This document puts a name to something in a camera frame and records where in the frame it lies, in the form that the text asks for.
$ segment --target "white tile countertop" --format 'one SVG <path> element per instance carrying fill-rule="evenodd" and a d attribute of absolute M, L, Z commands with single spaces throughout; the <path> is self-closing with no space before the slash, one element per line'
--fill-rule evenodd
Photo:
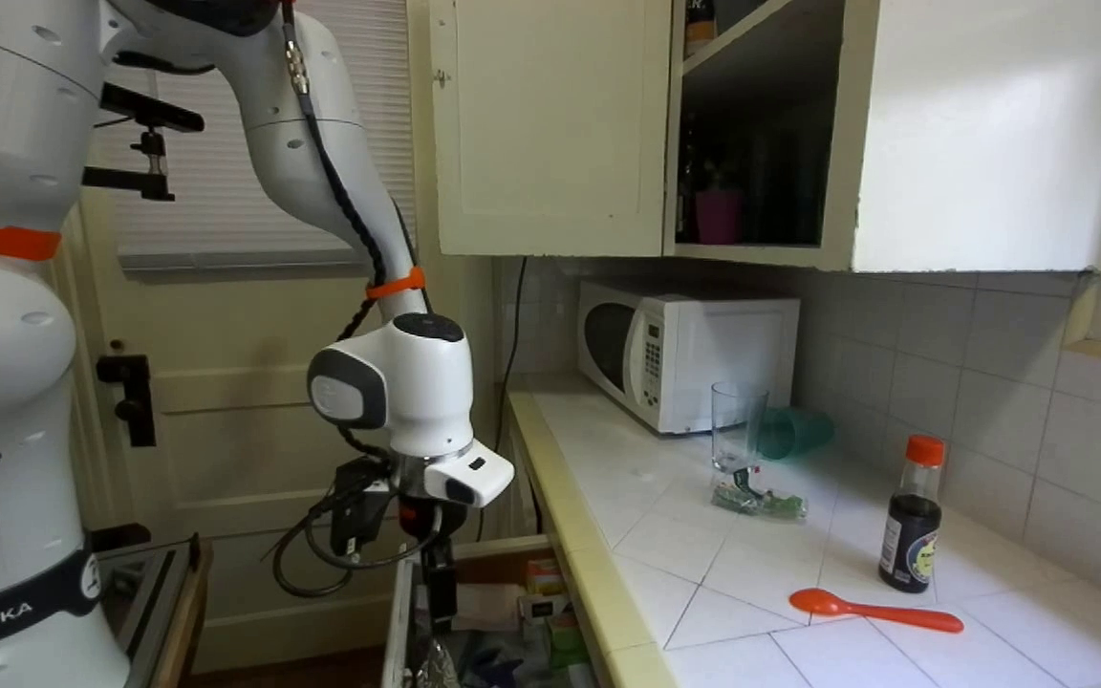
<path fill-rule="evenodd" d="M 808 518 L 745 517 L 709 503 L 707 437 L 658 437 L 582 379 L 532 392 L 678 685 L 1101 687 L 1101 591 L 953 510 L 929 590 L 881 581 L 891 476 L 826 449 L 768 461 L 764 483 L 806 496 Z M 811 587 L 967 631 L 810 619 L 787 597 Z"/>

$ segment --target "cabinet door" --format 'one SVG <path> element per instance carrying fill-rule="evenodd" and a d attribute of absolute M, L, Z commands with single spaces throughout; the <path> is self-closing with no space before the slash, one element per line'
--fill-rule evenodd
<path fill-rule="evenodd" d="M 671 0 L 433 0 L 445 253 L 659 256 Z"/>

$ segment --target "window blind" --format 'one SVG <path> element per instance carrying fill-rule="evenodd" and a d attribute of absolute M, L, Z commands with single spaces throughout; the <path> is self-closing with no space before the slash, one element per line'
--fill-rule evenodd
<path fill-rule="evenodd" d="M 414 239 L 405 0 L 301 0 L 298 9 L 318 18 L 336 36 L 351 74 L 373 162 Z M 290 217 L 265 196 L 250 164 L 236 98 L 218 70 L 189 77 L 113 66 L 108 81 L 183 106 L 206 119 L 206 131 L 200 134 L 164 131 L 175 201 L 110 192 L 123 269 L 363 262 L 340 239 Z M 103 120 L 115 117 L 101 112 Z M 139 133 L 133 122 L 98 129 L 96 164 L 144 171 L 143 155 L 130 149 L 139 142 Z"/>

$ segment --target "microwave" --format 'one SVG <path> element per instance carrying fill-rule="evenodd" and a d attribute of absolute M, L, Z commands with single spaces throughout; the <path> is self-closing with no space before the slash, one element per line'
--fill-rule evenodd
<path fill-rule="evenodd" d="M 661 434 L 711 430 L 712 384 L 729 380 L 786 406 L 800 302 L 734 286 L 582 280 L 580 371 Z"/>

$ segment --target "plastic spoon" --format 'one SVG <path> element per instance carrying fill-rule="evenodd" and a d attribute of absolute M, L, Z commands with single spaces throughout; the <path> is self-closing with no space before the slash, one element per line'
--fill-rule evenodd
<path fill-rule="evenodd" d="M 961 633 L 962 619 L 945 612 L 929 610 L 912 610 L 904 607 L 877 607 L 873 604 L 853 604 L 843 598 L 833 596 L 822 588 L 806 588 L 787 597 L 787 602 L 803 612 L 820 615 L 858 614 L 871 619 L 882 619 L 908 626 L 930 627 L 946 633 Z"/>

